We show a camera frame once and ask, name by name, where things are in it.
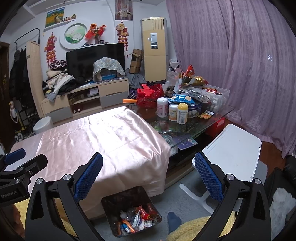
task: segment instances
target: white chair leg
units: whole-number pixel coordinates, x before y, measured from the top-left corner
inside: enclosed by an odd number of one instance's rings
[[[195,195],[193,192],[191,192],[184,184],[180,184],[180,188],[186,192],[193,200],[197,201],[199,205],[201,205],[204,209],[206,209],[210,214],[214,212],[214,209],[212,209],[207,203],[206,199],[210,196],[209,191],[206,191],[201,197]]]

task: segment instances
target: plastic bottle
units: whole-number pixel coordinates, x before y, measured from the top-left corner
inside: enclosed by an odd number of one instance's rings
[[[166,117],[168,115],[168,100],[160,97],[157,99],[157,115],[159,117]]]
[[[169,120],[170,121],[177,121],[177,112],[178,112],[178,105],[171,104],[170,105],[170,112],[169,112]]]
[[[188,105],[184,103],[178,104],[177,123],[181,125],[186,124],[187,114],[188,114]]]

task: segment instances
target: pink satin bedspread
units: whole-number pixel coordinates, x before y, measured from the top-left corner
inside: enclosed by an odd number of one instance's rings
[[[59,180],[86,164],[95,152],[102,154],[103,168],[85,200],[80,202],[88,218],[104,213],[101,199],[141,185],[149,196],[164,191],[170,146],[147,122],[126,107],[94,114],[55,127],[16,143],[11,152],[24,148],[26,158],[39,154],[48,159],[45,169],[31,178],[29,191],[39,177]]]

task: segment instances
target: red plastic basket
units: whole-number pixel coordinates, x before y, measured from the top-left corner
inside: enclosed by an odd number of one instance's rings
[[[147,96],[145,92],[142,90],[137,91],[137,100],[138,102],[136,103],[139,107],[144,108],[144,109],[154,109],[157,107],[157,99],[160,97],[163,97],[163,87],[161,84],[155,84],[152,86],[149,86],[150,89],[154,90],[154,93],[152,93],[150,96]]]

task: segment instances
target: tv screen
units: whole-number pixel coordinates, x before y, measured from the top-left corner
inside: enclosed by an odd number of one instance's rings
[[[75,78],[93,79],[94,62],[107,57],[118,60],[125,71],[123,44],[101,44],[79,48],[66,53],[68,73]]]

